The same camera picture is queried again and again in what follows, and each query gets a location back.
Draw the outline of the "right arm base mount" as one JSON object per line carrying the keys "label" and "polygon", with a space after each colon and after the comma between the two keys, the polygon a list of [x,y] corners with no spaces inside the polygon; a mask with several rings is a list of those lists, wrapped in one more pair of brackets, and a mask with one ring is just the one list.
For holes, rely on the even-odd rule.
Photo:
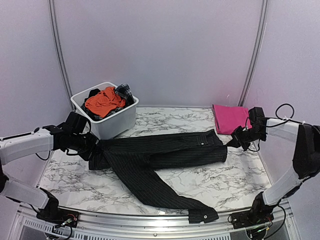
{"label": "right arm base mount", "polygon": [[228,216],[228,222],[234,229],[247,228],[255,225],[271,223],[274,220],[272,213],[258,213],[254,215],[251,210],[233,212]]}

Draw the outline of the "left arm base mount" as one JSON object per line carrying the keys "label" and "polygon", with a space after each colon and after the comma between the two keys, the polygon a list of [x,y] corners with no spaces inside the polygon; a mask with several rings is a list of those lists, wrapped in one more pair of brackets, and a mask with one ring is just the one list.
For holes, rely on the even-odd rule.
{"label": "left arm base mount", "polygon": [[43,188],[40,188],[40,190],[45,192],[48,197],[48,202],[44,208],[36,210],[36,217],[61,227],[68,226],[76,228],[80,213],[78,211],[60,208],[59,201],[55,196]]}

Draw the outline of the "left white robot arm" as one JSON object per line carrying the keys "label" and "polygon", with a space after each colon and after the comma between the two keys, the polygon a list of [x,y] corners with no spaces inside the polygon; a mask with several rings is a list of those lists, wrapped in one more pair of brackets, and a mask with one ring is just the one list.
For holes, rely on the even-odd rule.
{"label": "left white robot arm", "polygon": [[[0,164],[4,166],[15,160],[42,152],[61,150],[76,151],[75,155],[90,153],[99,139],[87,132],[85,134],[65,131],[54,125],[37,128],[34,131],[0,139]],[[53,223],[63,219],[63,211],[58,208],[59,201],[48,191],[32,187],[0,171],[0,195],[19,203],[26,203],[43,210]]]}

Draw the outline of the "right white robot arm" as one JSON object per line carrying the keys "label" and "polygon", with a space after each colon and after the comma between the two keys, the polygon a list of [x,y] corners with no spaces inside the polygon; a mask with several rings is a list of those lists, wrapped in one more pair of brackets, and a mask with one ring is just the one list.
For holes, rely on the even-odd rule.
{"label": "right white robot arm", "polygon": [[265,142],[269,138],[280,138],[288,141],[288,146],[291,147],[288,169],[271,187],[255,197],[247,214],[247,219],[252,224],[258,224],[283,198],[291,197],[306,180],[320,172],[320,128],[291,119],[273,117],[257,117],[251,120],[250,124],[249,129],[237,127],[227,146],[247,151],[254,141]]}

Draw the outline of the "magenta pink trousers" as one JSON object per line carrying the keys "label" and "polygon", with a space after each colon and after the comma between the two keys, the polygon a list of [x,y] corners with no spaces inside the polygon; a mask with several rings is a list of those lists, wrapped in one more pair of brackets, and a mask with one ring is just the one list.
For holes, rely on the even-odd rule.
{"label": "magenta pink trousers", "polygon": [[239,126],[252,127],[249,117],[249,110],[241,106],[223,106],[218,104],[212,105],[212,112],[216,132],[221,135],[231,135]]}

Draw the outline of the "black striped garment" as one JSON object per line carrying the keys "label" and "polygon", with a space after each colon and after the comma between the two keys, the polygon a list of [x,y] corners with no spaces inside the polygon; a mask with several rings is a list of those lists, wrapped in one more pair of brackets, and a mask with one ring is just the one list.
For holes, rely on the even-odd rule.
{"label": "black striped garment", "polygon": [[222,162],[228,149],[215,131],[149,135],[102,140],[88,160],[90,170],[112,169],[144,205],[188,210],[191,224],[210,223],[217,211],[199,200],[178,195],[156,173]]}

